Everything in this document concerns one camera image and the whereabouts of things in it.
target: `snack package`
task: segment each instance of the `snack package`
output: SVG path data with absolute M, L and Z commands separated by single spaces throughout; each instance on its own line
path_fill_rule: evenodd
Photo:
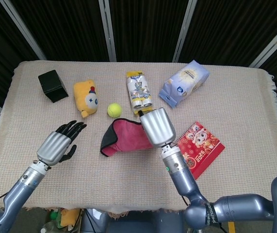
M 152 111 L 152 101 L 146 78 L 142 71 L 127 72 L 130 103 L 135 114 Z
M 193 60 L 164 83 L 159 96 L 175 108 L 180 101 L 201 86 L 209 74 L 208 70 Z

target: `robotic hand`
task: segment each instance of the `robotic hand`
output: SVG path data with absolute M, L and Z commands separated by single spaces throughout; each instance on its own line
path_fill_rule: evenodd
M 228 221 L 273 220 L 273 232 L 277 233 L 277 177 L 271 185 L 273 201 L 257 194 L 243 194 L 209 203 L 201 194 L 179 147 L 173 143 L 176 133 L 166 111 L 160 108 L 145 115 L 140 111 L 139 116 L 151 144 L 162 148 L 160 157 L 178 193 L 191 203 L 184 212 L 191 228 L 200 230 Z
M 51 166 L 70 159 L 77 146 L 73 145 L 68 154 L 64 154 L 69 145 L 86 127 L 83 122 L 71 121 L 52 132 L 37 151 L 38 161 L 34 161 L 16 184 L 5 196 L 4 211 L 0 209 L 0 233 L 9 232 L 24 203 L 37 188 Z

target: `yellow plush toy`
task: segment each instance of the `yellow plush toy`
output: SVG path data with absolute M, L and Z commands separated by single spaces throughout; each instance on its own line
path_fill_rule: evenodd
M 83 118 L 95 113 L 98 109 L 98 97 L 93 80 L 89 79 L 85 82 L 74 84 L 74 96 L 76 106 Z

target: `floor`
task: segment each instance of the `floor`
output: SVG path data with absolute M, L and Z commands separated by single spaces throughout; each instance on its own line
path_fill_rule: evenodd
M 38 233 L 41 226 L 45 223 L 47 212 L 40 208 L 31 210 L 22 209 L 16 221 L 10 230 L 10 233 Z M 223 227 L 228 233 L 269 233 L 272 232 L 272 222 L 254 221 L 254 222 L 235 222 L 235 231 L 228 231 L 228 224 Z M 203 233 L 222 233 L 219 228 L 209 227 L 204 229 Z

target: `yellow tennis ball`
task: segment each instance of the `yellow tennis ball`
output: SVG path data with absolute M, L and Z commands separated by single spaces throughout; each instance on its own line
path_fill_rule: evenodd
M 121 115 L 122 108 L 119 104 L 112 103 L 108 106 L 107 113 L 110 117 L 117 118 Z

